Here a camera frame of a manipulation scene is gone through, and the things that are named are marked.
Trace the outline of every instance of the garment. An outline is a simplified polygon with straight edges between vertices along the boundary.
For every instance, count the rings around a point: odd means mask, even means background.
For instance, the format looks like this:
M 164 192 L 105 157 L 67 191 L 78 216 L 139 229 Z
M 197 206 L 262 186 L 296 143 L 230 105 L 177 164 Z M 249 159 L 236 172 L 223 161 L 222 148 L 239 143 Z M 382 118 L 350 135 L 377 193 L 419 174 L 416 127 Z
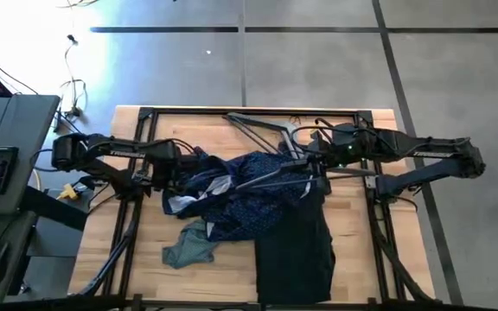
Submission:
M 312 304 L 330 300 L 335 254 L 322 211 L 322 190 L 313 186 L 265 235 L 255 240 L 260 303 Z
M 274 172 L 293 159 L 288 155 L 252 152 L 223 161 L 216 156 L 205 155 L 200 149 L 196 151 L 201 156 L 200 169 L 180 178 L 181 193 L 163 191 L 163 210 L 180 219 L 201 216 L 207 221 L 207 226 L 212 226 L 208 231 L 209 241 L 255 239 L 264 234 L 282 218 L 285 210 L 299 206 L 308 185 L 302 182 L 235 191 L 238 185 Z M 309 178 L 309 172 L 288 172 L 263 183 Z M 219 186 L 210 187 L 213 183 Z
M 178 243 L 174 246 L 163 247 L 163 263 L 174 269 L 180 269 L 192 263 L 212 263 L 213 250 L 218 243 L 207 241 L 207 227 L 205 221 L 197 219 L 186 225 Z

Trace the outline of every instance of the wooden table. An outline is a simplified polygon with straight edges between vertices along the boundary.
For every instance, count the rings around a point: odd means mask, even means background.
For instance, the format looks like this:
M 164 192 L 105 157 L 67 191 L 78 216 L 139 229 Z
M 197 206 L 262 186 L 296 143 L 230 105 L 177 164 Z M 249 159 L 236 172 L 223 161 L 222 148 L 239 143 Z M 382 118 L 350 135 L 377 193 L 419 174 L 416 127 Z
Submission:
M 139 109 L 139 106 L 117 107 L 112 121 L 112 134 L 132 139 Z M 247 108 L 234 109 L 243 113 Z M 396 130 L 392 110 L 372 110 L 372 113 L 375 127 Z M 297 125 L 299 121 L 302 125 L 312 125 L 315 119 L 311 114 L 291 120 L 289 117 L 262 118 L 291 121 Z M 339 117 L 328 117 L 328 121 L 332 124 L 352 123 L 351 119 Z M 144 129 L 145 133 L 149 130 L 148 127 Z M 273 142 L 280 139 L 277 134 L 268 130 L 256 130 Z M 156 137 L 181 138 L 223 159 L 259 150 L 256 143 L 218 116 L 161 113 L 156 126 Z M 309 132 L 302 130 L 298 139 L 300 143 L 308 143 Z M 127 159 L 116 157 L 106 157 L 105 161 L 117 168 L 126 168 L 128 163 Z M 384 173 L 392 175 L 407 170 L 404 161 L 384 164 L 383 169 Z M 379 297 L 379 289 L 363 182 L 360 178 L 332 181 L 332 192 L 324 205 L 336 256 L 331 302 L 366 302 L 368 297 Z M 93 203 L 96 204 L 98 200 L 111 194 L 107 190 Z M 117 212 L 118 201 L 111 201 L 87 220 L 69 292 L 84 288 L 107 259 Z M 433 296 L 430 271 L 414 207 L 399 200 L 391 205 L 391 215 L 401 261 L 421 288 Z M 221 243 L 214 251 L 213 263 L 192 264 L 180 270 L 162 263 L 162 248 L 175 244 L 180 230 L 192 221 L 165 215 L 161 208 L 160 193 L 153 193 L 151 198 L 144 200 L 128 296 L 143 294 L 144 299 L 161 301 L 256 301 L 253 241 Z M 394 296 L 392 270 L 388 261 L 384 261 L 390 293 Z M 113 283 L 115 293 L 118 291 L 121 270 L 122 262 L 119 261 Z

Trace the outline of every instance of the navy polka dot fabric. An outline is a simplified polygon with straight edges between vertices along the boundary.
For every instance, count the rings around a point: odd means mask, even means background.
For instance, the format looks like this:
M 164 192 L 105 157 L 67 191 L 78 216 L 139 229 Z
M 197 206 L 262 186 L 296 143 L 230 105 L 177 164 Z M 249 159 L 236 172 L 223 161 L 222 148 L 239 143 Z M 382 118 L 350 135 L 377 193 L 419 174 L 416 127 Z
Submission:
M 304 182 L 234 191 L 238 185 L 272 173 L 282 163 L 293 161 L 289 156 L 252 152 L 230 161 L 222 161 L 216 156 L 201 153 L 200 149 L 199 152 L 201 168 L 190 176 L 183 176 L 181 186 L 184 191 L 179 195 L 198 198 L 214 178 L 223 175 L 231 176 L 232 186 L 223 194 L 207 194 L 206 199 L 191 203 L 176 216 L 181 219 L 201 216 L 207 222 L 213 222 L 213 230 L 207 237 L 209 241 L 255 239 L 275 225 L 282 218 L 285 209 L 298 207 L 306 187 Z M 263 184 L 309 178 L 309 172 L 285 173 L 263 181 Z M 178 194 L 164 191 L 163 205 L 173 195 Z

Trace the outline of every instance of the concrete floor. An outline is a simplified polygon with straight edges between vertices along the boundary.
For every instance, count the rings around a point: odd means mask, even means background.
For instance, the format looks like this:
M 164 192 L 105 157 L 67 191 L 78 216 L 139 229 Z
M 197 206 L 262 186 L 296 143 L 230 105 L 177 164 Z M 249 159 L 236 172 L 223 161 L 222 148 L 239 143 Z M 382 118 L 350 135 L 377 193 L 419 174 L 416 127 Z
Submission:
M 387 27 L 498 27 L 498 0 L 380 4 Z M 55 9 L 49 1 L 0 0 L 0 27 L 2 21 L 12 27 L 0 29 L 0 65 L 42 93 L 60 93 L 57 86 L 68 79 L 62 57 L 66 35 L 76 36 L 80 44 L 71 50 L 70 63 L 89 92 L 88 104 L 80 104 L 86 119 L 77 123 L 84 131 L 108 133 L 116 105 L 391 108 L 400 129 L 409 126 L 377 33 L 89 31 L 93 26 L 377 27 L 370 0 L 101 0 L 72 11 Z M 437 181 L 432 189 L 465 304 L 498 308 L 498 34 L 389 39 L 417 134 L 471 136 L 488 164 L 481 178 Z M 41 163 L 47 165 L 47 157 Z M 43 179 L 45 186 L 58 187 L 74 177 Z M 420 205 L 436 294 L 449 301 Z M 30 275 L 36 288 L 34 278 L 44 276 Z M 38 290 L 51 288 L 39 283 Z M 61 293 L 51 295 L 64 294 L 62 286 L 55 287 Z

